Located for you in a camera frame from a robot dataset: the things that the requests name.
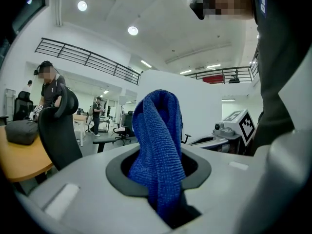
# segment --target ceiling light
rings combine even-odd
[[[80,1],[77,6],[78,6],[78,10],[80,11],[85,11],[88,7],[85,1]]]
[[[216,64],[216,65],[211,65],[211,66],[208,66],[206,69],[210,69],[210,68],[214,68],[214,67],[220,67],[221,64]]]
[[[183,71],[183,72],[180,73],[180,75],[186,74],[186,73],[189,73],[189,72],[191,72],[191,70]]]
[[[141,61],[145,66],[148,66],[149,68],[151,68],[152,66],[151,65],[149,65],[147,62],[145,62],[145,61]]]
[[[138,34],[138,29],[134,26],[129,27],[128,32],[132,36],[136,36]]]
[[[26,3],[31,4],[33,0],[26,0]]]

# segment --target white panel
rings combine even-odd
[[[110,117],[115,117],[116,116],[116,107],[111,107],[109,111],[109,116]]]
[[[119,105],[125,105],[127,101],[126,96],[119,96]]]
[[[156,89],[164,89],[177,96],[184,123],[183,132],[190,134],[191,140],[211,134],[215,123],[221,120],[221,96],[213,85],[148,70],[141,76],[137,101]]]

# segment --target standing person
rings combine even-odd
[[[27,83],[27,86],[25,86],[25,87],[22,89],[22,91],[30,93],[30,92],[31,92],[31,88],[30,88],[30,87],[31,87],[32,84],[33,84],[33,81],[32,81],[32,80],[29,80],[28,83]]]
[[[97,97],[97,100],[93,104],[93,110],[92,110],[92,112],[93,112],[92,116],[93,116],[93,122],[94,122],[94,132],[93,132],[93,134],[96,137],[99,137],[99,134],[98,134],[99,114],[103,112],[103,110],[101,109],[101,104],[100,104],[101,101],[102,101],[102,98],[100,96]]]
[[[255,134],[253,152],[292,131],[293,121],[278,93],[311,45],[311,26],[304,21],[309,15],[310,0],[193,0],[190,7],[201,20],[205,15],[225,16],[254,19],[258,25],[258,68],[264,114]]]
[[[64,77],[57,73],[53,64],[49,61],[44,61],[38,67],[38,78],[43,80],[43,85],[39,105],[35,107],[34,115],[32,115],[35,120],[38,119],[38,115],[43,108],[59,107],[62,99],[60,84],[66,85]]]

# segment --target black office chair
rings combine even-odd
[[[58,170],[82,158],[73,127],[73,113],[78,108],[76,95],[60,84],[59,107],[43,109],[39,114],[39,136],[45,151]]]
[[[0,116],[0,126],[6,126],[7,124],[7,119],[9,118],[8,115],[3,115],[3,116]]]
[[[230,79],[229,83],[240,83],[240,80],[238,78],[238,70],[236,69],[235,71],[235,75],[231,75],[233,76],[233,79]]]
[[[22,94],[22,97],[17,97],[15,99],[13,121],[28,119],[29,114],[33,109],[34,103],[23,95],[24,94]]]
[[[21,91],[18,96],[18,98],[26,99],[26,100],[30,100],[29,97],[30,97],[30,93],[26,91]]]
[[[123,146],[125,145],[125,140],[128,140],[131,143],[131,140],[128,139],[128,137],[134,137],[135,133],[132,130],[132,115],[133,111],[129,111],[128,114],[125,117],[125,121],[122,125],[122,127],[125,128],[125,131],[115,131],[117,128],[114,128],[113,131],[115,134],[118,134],[119,137],[116,137],[116,140],[121,140],[123,143]]]

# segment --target man in gray shirt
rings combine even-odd
[[[33,115],[30,116],[35,120],[38,119],[38,115],[43,108],[59,107],[62,99],[60,84],[66,85],[64,77],[57,73],[53,64],[49,61],[44,61],[38,67],[38,77],[43,79],[43,85],[39,105],[35,107]]]

